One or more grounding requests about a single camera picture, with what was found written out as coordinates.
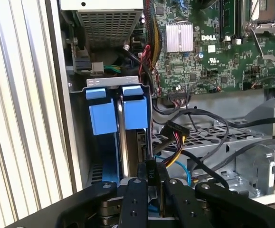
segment green wire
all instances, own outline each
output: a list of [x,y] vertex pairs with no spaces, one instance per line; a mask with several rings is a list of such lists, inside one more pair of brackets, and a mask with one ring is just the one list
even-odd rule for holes
[[112,65],[112,66],[104,66],[104,69],[106,69],[106,70],[112,70],[112,71],[114,71],[114,72],[116,72],[116,73],[121,73],[121,71],[120,70],[117,70],[117,69],[115,69],[114,67],[119,67],[119,66],[116,66],[116,65]]

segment capacitor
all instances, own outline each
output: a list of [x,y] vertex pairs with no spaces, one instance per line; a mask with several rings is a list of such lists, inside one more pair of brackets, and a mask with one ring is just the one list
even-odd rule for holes
[[199,53],[197,54],[197,58],[198,58],[198,59],[203,59],[203,58],[204,58],[204,54],[203,54],[202,52],[199,52]]

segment chip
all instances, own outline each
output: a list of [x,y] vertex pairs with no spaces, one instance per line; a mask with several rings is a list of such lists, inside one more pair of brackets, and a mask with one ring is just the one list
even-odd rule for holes
[[221,77],[221,83],[222,84],[227,83],[227,77]]
[[195,82],[196,81],[196,74],[190,74],[190,81]]
[[164,15],[164,7],[163,6],[157,6],[156,7],[156,14],[157,15]]

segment green circuit board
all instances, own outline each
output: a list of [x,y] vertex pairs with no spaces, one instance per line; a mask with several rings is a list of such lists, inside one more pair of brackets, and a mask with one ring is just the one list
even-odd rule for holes
[[[275,76],[275,61],[261,58],[252,37],[244,37],[241,45],[236,45],[233,41],[221,41],[220,36],[227,34],[232,36],[234,33],[233,5],[229,5],[229,15],[227,15],[229,18],[227,25],[230,26],[222,25],[224,28],[221,33],[219,3],[199,10],[196,9],[195,1],[184,0],[187,9],[176,4],[174,0],[155,1],[156,17],[163,37],[161,55],[156,64],[161,87],[156,91],[157,96],[166,97],[168,94],[185,93],[191,84],[201,79],[219,85],[222,92],[230,92],[248,90],[257,80]],[[187,53],[167,53],[166,25],[181,22],[193,24],[194,50]],[[202,36],[215,39],[204,41]],[[264,53],[275,56],[274,36],[260,37],[259,43]],[[275,80],[267,80],[261,86],[275,87]],[[194,93],[212,93],[212,86],[199,85]]]

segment heatsink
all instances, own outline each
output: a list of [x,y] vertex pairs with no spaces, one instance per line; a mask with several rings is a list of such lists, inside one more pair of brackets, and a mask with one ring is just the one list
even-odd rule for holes
[[87,46],[103,49],[122,46],[143,11],[143,0],[60,0],[61,10],[74,11],[85,28]]
[[193,25],[189,23],[166,26],[167,53],[193,51]]

